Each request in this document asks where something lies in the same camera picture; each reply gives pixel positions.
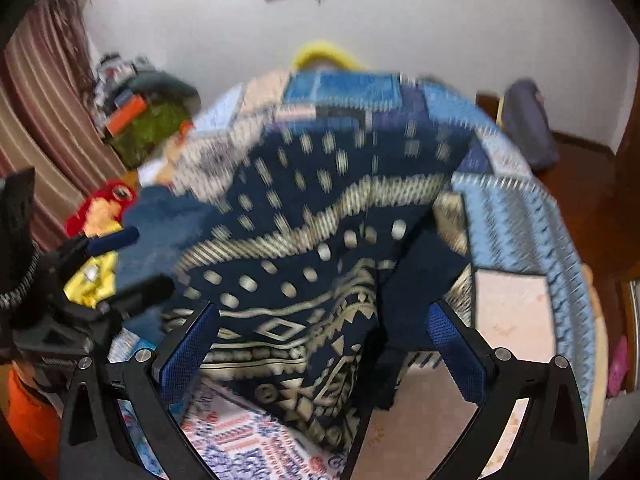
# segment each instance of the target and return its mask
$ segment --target wall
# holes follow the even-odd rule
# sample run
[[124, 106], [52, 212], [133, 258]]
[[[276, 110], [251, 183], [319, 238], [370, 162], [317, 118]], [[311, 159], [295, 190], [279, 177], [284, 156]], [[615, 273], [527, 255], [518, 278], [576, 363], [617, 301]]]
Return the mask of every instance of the wall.
[[324, 39], [471, 97], [532, 76], [553, 129], [613, 150], [638, 76], [638, 42], [609, 0], [87, 0], [84, 16], [100, 53], [146, 54], [204, 104]]

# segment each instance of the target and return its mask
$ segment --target curtain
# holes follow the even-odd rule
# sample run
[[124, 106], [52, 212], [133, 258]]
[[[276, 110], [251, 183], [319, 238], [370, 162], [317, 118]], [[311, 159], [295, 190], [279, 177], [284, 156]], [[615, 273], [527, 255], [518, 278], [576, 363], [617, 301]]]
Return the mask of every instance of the curtain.
[[0, 176], [36, 169], [32, 232], [48, 250], [83, 198], [125, 168], [94, 128], [78, 0], [37, 0], [0, 57]]

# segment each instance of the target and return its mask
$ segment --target patchwork tablecloth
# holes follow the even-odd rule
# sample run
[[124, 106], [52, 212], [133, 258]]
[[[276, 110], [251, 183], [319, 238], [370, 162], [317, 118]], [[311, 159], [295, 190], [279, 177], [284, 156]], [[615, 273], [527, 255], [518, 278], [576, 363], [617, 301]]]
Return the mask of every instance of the patchwork tablecloth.
[[[556, 353], [567, 356], [585, 413], [589, 413], [594, 374], [593, 314], [579, 258], [553, 198], [532, 178], [518, 150], [472, 103], [451, 89], [420, 78], [278, 72], [231, 90], [194, 123], [196, 130], [172, 165], [172, 187], [176, 193], [192, 192], [203, 202], [215, 204], [215, 213], [204, 222], [204, 238], [180, 260], [177, 278], [182, 282], [180, 293], [185, 301], [210, 294], [215, 288], [221, 309], [230, 314], [231, 320], [253, 316], [242, 313], [253, 313], [262, 307], [251, 303], [255, 301], [252, 292], [269, 283], [256, 278], [259, 271], [268, 278], [278, 272], [286, 258], [313, 253], [317, 262], [301, 260], [293, 264], [300, 268], [305, 287], [311, 287], [319, 276], [327, 274], [324, 264], [331, 263], [334, 273], [337, 266], [337, 276], [342, 275], [343, 267], [356, 269], [358, 259], [351, 261], [345, 248], [360, 250], [372, 240], [376, 247], [400, 242], [411, 230], [407, 225], [411, 227], [425, 212], [433, 211], [438, 239], [452, 254], [460, 254], [468, 261], [444, 294], [447, 301], [491, 346], [506, 346], [519, 358], [542, 362]], [[462, 146], [461, 139], [465, 139], [466, 155], [459, 156], [456, 150]], [[390, 141], [388, 145], [384, 145], [386, 140]], [[234, 149], [222, 151], [231, 155], [221, 159], [218, 147], [229, 145]], [[358, 150], [367, 152], [367, 168], [361, 165], [364, 157]], [[389, 160], [404, 157], [406, 168], [402, 168], [400, 176], [389, 173], [397, 173], [398, 169], [385, 166], [385, 153], [389, 153]], [[271, 154], [273, 160], [266, 161]], [[449, 169], [448, 164], [458, 156], [462, 162]], [[318, 160], [323, 157], [326, 163], [318, 168]], [[431, 168], [428, 172], [422, 169], [427, 167]], [[288, 175], [291, 187], [287, 189], [291, 192], [274, 192], [272, 182]], [[433, 175], [438, 175], [437, 185]], [[389, 179], [395, 176], [402, 182], [386, 189]], [[260, 181], [265, 189], [262, 198], [258, 199], [253, 191], [243, 192], [254, 190], [252, 184]], [[352, 184], [356, 187], [349, 191]], [[331, 203], [341, 203], [340, 210], [349, 212], [336, 216], [332, 210], [328, 216], [318, 216], [326, 207], [322, 201], [311, 206], [300, 202], [294, 212], [291, 205], [302, 196], [314, 200], [303, 195], [308, 186], [317, 187], [314, 196], [331, 198]], [[368, 186], [363, 192], [365, 202], [369, 201], [366, 204], [357, 195], [362, 186]], [[380, 195], [373, 194], [374, 188]], [[350, 197], [346, 206], [340, 202], [345, 200], [345, 192]], [[388, 220], [387, 241], [378, 232], [380, 229], [368, 228], [377, 214], [371, 207], [389, 205], [404, 210], [395, 221]], [[422, 209], [416, 209], [417, 216], [412, 216], [409, 210], [417, 207]], [[345, 218], [355, 222], [343, 225]], [[380, 225], [387, 222], [376, 221]], [[304, 232], [305, 225], [313, 225], [314, 235], [309, 236], [307, 231], [302, 242], [296, 238], [297, 245], [291, 245], [291, 233], [299, 228]], [[269, 243], [260, 241], [265, 240], [266, 233], [271, 236]], [[300, 243], [306, 244], [304, 251], [300, 250]], [[398, 260], [396, 256], [380, 260], [377, 253], [362, 257], [372, 261], [376, 272], [384, 271], [385, 266], [386, 270], [393, 269]], [[225, 270], [229, 261], [245, 262], [243, 269], [247, 270], [233, 270], [231, 276]], [[253, 269], [254, 262], [260, 269]], [[334, 431], [331, 425], [324, 425], [323, 417], [340, 412], [326, 412], [326, 406], [331, 404], [335, 409], [338, 404], [314, 404], [313, 400], [324, 399], [319, 391], [323, 385], [328, 391], [344, 391], [347, 376], [353, 373], [348, 370], [353, 367], [340, 368], [344, 358], [356, 362], [362, 355], [362, 345], [345, 346], [341, 328], [326, 334], [320, 344], [307, 338], [290, 345], [295, 336], [305, 335], [307, 330], [309, 334], [317, 333], [314, 327], [340, 314], [329, 312], [320, 304], [315, 310], [305, 304], [321, 291], [309, 292], [310, 296], [306, 288], [303, 290], [292, 280], [280, 281], [277, 285], [281, 299], [275, 305], [282, 311], [280, 314], [272, 314], [270, 308], [264, 313], [267, 317], [259, 319], [256, 326], [236, 323], [212, 335], [212, 351], [203, 366], [202, 383], [182, 423], [197, 451], [222, 479], [331, 479], [338, 476], [345, 457], [325, 450], [326, 444], [344, 443], [353, 437], [349, 413], [345, 413], [345, 429]], [[375, 320], [379, 314], [376, 302], [369, 299], [374, 289], [366, 285], [364, 279], [359, 285], [362, 290], [354, 292], [353, 301], [360, 302], [358, 312], [370, 311], [367, 319]], [[290, 317], [297, 311], [294, 308], [288, 313], [290, 306], [302, 304], [299, 310], [310, 308], [305, 320]], [[187, 303], [178, 306], [188, 308]], [[180, 313], [169, 313], [168, 317], [174, 325], [180, 323]], [[259, 351], [246, 352], [240, 348], [243, 345]], [[326, 370], [319, 370], [322, 374], [318, 375], [317, 384], [307, 386], [303, 384], [305, 367], [311, 361], [305, 356], [317, 354], [323, 345], [335, 356], [327, 353]], [[274, 349], [282, 355], [273, 354]], [[396, 404], [388, 413], [374, 412], [354, 478], [388, 477], [399, 470], [404, 478], [425, 478], [443, 458], [448, 449], [446, 443], [450, 447], [455, 441], [474, 406], [452, 394], [455, 386], [452, 389], [450, 376], [440, 363], [436, 353], [410, 352], [405, 356], [404, 380], [400, 382]], [[240, 388], [246, 392], [244, 398], [219, 382], [236, 380], [229, 385], [237, 392], [237, 379], [247, 377], [239, 376], [237, 370], [258, 364], [268, 366], [268, 377], [260, 380], [258, 387], [251, 382], [246, 383], [250, 390]], [[336, 376], [341, 381], [339, 387], [334, 384]], [[274, 402], [284, 412], [273, 411]], [[525, 405], [516, 406], [503, 442], [485, 473], [498, 468], [504, 460]], [[406, 425], [411, 417], [403, 419], [401, 415], [411, 412], [415, 415], [413, 429]], [[444, 412], [457, 415], [435, 416]], [[292, 417], [288, 422], [297, 424], [298, 429], [284, 424], [287, 417]], [[396, 438], [401, 420], [405, 420], [406, 434], [419, 434], [428, 428], [430, 438], [420, 444], [415, 439]]]

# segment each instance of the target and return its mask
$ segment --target red plush toy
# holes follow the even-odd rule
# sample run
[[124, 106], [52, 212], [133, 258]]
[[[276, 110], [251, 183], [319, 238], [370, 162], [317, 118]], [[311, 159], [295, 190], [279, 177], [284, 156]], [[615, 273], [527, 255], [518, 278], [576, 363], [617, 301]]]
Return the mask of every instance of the red plush toy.
[[106, 201], [110, 206], [111, 218], [117, 223], [121, 223], [122, 214], [135, 202], [136, 197], [136, 191], [132, 187], [127, 186], [123, 181], [108, 180], [104, 187], [101, 187], [82, 202], [80, 209], [78, 209], [75, 215], [66, 219], [66, 234], [72, 237], [84, 230], [87, 213], [90, 211], [90, 206], [94, 200], [100, 199], [98, 200], [100, 203]]

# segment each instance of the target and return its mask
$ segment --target silver screw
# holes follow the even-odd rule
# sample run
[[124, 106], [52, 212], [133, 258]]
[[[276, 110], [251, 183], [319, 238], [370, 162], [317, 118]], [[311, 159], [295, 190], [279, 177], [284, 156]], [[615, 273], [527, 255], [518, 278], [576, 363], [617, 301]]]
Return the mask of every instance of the silver screw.
[[500, 359], [500, 361], [508, 361], [512, 357], [511, 352], [509, 352], [506, 348], [495, 349], [495, 356]]
[[149, 348], [143, 348], [142, 350], [138, 350], [136, 352], [136, 361], [138, 361], [139, 363], [145, 363], [146, 361], [149, 361], [150, 357], [151, 350], [149, 350]]
[[91, 366], [91, 362], [92, 361], [90, 357], [83, 357], [78, 361], [78, 368], [80, 368], [81, 370], [86, 370], [89, 366]]
[[569, 361], [566, 360], [566, 357], [561, 356], [561, 355], [557, 355], [554, 358], [554, 363], [556, 364], [556, 366], [558, 368], [567, 368], [569, 365]]

